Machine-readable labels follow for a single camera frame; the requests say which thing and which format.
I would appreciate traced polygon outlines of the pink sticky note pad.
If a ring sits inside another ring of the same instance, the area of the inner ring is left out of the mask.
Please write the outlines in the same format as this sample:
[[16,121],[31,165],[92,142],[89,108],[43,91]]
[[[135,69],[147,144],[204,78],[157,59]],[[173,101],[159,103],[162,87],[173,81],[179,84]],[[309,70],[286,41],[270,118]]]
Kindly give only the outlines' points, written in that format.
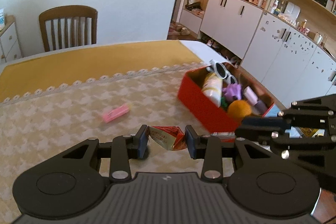
[[243,95],[251,106],[255,106],[259,101],[258,96],[249,86],[244,89]]

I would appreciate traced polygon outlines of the red metal tin box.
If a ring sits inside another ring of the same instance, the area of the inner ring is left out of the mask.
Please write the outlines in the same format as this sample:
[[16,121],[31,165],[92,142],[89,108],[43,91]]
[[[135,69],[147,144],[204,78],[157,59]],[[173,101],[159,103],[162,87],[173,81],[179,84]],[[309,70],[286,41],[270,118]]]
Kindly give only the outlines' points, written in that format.
[[178,99],[211,134],[234,132],[244,117],[264,117],[274,105],[259,82],[228,62],[186,72]]

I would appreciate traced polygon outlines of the orange fruit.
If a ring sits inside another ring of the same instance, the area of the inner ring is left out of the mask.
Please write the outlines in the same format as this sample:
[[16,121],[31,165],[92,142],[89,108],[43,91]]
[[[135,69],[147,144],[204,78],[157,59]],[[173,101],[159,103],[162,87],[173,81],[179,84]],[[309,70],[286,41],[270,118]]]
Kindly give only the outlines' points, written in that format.
[[252,108],[247,101],[236,100],[232,102],[227,109],[227,114],[235,120],[242,120],[243,118],[252,114]]

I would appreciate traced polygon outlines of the white drawer sideboard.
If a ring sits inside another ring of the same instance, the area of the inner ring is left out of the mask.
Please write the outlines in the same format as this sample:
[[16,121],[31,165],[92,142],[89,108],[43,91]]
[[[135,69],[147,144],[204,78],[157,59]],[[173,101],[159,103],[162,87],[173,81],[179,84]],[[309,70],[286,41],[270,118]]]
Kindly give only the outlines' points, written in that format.
[[5,16],[5,26],[1,30],[1,65],[22,58],[15,16]]

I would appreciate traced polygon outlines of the yellow beige table mat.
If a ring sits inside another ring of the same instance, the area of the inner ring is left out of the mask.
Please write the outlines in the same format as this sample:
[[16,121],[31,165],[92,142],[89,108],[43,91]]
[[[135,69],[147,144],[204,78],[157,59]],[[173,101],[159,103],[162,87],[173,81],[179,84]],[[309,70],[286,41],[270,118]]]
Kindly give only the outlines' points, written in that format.
[[[143,124],[190,124],[204,134],[205,128],[177,97],[185,71],[97,81],[3,105],[1,223],[11,223],[20,214],[12,187],[21,173],[88,138],[109,142],[118,135],[134,135]],[[109,123],[102,120],[105,112],[126,103],[130,112]]]

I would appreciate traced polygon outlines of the red patterned doormat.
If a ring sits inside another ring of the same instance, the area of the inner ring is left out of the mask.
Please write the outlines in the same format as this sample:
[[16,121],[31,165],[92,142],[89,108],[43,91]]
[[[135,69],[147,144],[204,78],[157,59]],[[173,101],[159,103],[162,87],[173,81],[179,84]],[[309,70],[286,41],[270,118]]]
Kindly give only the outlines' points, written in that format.
[[179,39],[179,37],[186,37],[191,34],[190,30],[180,23],[172,21],[169,25],[167,38],[170,40]]

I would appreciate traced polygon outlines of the white yellow cylindrical bottle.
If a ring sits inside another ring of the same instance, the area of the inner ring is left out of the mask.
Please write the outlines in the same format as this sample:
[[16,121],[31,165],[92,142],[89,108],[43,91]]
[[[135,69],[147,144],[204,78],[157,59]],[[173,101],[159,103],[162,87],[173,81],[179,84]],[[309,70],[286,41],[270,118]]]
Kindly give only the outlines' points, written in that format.
[[216,73],[206,75],[202,86],[202,93],[217,107],[222,103],[223,80]]

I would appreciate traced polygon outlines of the purple spiky toy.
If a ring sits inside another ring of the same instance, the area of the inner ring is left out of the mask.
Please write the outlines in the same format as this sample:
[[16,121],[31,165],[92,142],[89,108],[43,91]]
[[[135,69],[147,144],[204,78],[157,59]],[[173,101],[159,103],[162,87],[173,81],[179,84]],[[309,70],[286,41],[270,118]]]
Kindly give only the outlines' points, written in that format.
[[240,84],[229,84],[226,88],[223,88],[222,95],[229,103],[241,100],[242,86]]

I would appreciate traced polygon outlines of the pink highlighter pen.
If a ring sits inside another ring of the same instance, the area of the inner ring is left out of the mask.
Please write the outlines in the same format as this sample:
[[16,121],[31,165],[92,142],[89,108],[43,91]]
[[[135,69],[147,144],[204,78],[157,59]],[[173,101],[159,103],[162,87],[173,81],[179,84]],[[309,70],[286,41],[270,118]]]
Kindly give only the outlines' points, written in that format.
[[127,114],[128,112],[130,112],[131,110],[131,105],[130,104],[123,104],[113,110],[110,110],[108,112],[105,112],[103,115],[102,115],[102,120],[105,122],[105,123],[109,123],[109,122],[112,122],[114,121],[115,119],[117,118],[120,118],[121,116]]

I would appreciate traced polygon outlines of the red snack wrapper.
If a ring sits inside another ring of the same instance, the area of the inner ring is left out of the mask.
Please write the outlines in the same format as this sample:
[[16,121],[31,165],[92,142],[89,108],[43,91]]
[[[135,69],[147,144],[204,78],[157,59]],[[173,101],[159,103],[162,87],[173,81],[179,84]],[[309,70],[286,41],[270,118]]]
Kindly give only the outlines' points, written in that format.
[[150,126],[149,135],[168,151],[179,151],[187,148],[185,134],[177,126]]

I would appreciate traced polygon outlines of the white wall cabinet unit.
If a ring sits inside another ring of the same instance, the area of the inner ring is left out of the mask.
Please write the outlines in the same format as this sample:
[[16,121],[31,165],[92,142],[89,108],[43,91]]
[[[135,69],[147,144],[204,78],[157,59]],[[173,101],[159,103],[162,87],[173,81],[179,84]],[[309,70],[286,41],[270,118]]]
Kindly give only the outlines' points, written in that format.
[[173,19],[284,106],[335,93],[335,0],[180,0]]

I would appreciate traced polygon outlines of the purple eraser block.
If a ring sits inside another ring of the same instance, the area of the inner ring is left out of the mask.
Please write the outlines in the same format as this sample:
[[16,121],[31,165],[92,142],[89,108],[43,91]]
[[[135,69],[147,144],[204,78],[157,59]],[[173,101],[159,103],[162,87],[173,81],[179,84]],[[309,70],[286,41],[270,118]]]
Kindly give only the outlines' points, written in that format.
[[253,110],[257,115],[264,115],[268,111],[268,107],[264,102],[259,100],[254,106]]

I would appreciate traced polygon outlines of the small green toy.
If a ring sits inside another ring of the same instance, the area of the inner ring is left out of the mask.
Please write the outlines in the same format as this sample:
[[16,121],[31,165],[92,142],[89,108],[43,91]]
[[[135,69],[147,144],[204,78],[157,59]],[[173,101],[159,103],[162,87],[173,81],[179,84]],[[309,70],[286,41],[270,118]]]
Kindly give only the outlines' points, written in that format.
[[221,108],[227,109],[228,108],[228,103],[224,97],[221,98]]

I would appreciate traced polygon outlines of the white frame sunglasses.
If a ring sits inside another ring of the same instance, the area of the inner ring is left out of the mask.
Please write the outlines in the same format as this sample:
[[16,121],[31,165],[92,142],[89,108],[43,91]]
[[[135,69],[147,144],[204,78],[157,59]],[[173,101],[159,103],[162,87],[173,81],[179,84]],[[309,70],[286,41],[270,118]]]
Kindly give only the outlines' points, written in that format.
[[238,81],[223,63],[219,63],[215,60],[210,60],[210,65],[207,67],[207,71],[215,73],[220,79],[222,79],[227,85],[237,84]]

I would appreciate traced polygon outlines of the brown wooden chair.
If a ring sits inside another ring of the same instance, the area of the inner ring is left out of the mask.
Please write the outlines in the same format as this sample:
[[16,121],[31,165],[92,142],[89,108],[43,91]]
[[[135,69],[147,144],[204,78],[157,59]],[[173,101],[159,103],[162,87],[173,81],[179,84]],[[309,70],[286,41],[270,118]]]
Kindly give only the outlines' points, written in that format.
[[58,6],[39,15],[45,52],[97,43],[98,11],[84,5]]

